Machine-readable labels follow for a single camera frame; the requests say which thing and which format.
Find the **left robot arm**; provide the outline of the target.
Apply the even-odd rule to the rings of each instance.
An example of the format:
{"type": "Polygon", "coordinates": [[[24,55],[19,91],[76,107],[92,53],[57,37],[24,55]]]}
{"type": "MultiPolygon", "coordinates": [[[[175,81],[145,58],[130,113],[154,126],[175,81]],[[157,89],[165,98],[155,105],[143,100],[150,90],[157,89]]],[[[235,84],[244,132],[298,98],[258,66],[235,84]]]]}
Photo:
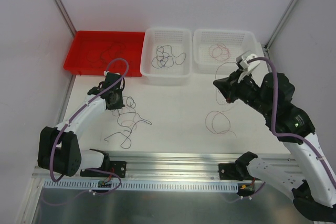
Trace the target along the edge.
{"type": "Polygon", "coordinates": [[[54,172],[68,177],[86,169],[92,169],[98,176],[109,173],[109,155],[97,149],[81,150],[79,140],[90,123],[105,111],[124,107],[124,86],[124,76],[106,72],[105,80],[88,91],[84,102],[70,118],[42,129],[37,164],[49,170],[53,181],[58,181],[54,172]]]}

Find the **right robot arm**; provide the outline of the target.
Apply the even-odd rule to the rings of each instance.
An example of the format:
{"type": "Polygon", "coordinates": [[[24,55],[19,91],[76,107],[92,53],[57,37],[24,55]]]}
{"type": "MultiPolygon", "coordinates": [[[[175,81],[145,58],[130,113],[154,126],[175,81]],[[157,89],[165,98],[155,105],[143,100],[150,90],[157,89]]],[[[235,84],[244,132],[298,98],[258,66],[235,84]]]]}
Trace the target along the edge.
{"type": "MultiPolygon", "coordinates": [[[[266,120],[266,126],[271,127],[274,80],[272,73],[264,76],[258,86],[251,76],[242,81],[237,70],[229,77],[213,82],[228,103],[241,100],[252,109],[259,112],[266,120]]],[[[301,139],[285,136],[278,141],[289,150],[296,160],[303,178],[295,178],[267,163],[258,155],[246,152],[233,164],[219,164],[221,179],[248,180],[260,179],[286,195],[295,208],[305,218],[311,221],[335,222],[335,184],[330,179],[335,173],[320,148],[315,127],[305,111],[292,104],[295,91],[288,78],[283,73],[277,74],[278,102],[276,115],[276,132],[297,134],[301,139]]]]}

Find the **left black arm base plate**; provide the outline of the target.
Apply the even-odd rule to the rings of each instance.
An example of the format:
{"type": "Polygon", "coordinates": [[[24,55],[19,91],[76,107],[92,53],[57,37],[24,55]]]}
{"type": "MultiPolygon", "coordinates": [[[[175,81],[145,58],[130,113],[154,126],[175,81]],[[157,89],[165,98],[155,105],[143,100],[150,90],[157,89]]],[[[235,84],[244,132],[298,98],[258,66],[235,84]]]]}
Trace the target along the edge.
{"type": "Polygon", "coordinates": [[[127,170],[127,163],[125,161],[106,161],[101,167],[97,168],[96,171],[90,169],[85,169],[80,172],[81,177],[103,177],[109,176],[107,172],[112,172],[117,174],[120,178],[125,178],[125,173],[127,170]]]}

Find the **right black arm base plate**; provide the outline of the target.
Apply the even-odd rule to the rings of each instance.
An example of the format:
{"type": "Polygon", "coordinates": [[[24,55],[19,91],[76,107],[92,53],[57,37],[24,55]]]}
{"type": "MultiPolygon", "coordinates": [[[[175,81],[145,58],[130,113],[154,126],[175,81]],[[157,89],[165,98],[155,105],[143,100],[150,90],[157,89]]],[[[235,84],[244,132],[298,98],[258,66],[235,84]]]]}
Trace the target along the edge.
{"type": "Polygon", "coordinates": [[[220,180],[239,180],[240,174],[236,169],[234,163],[220,163],[218,164],[218,173],[220,180]]]}

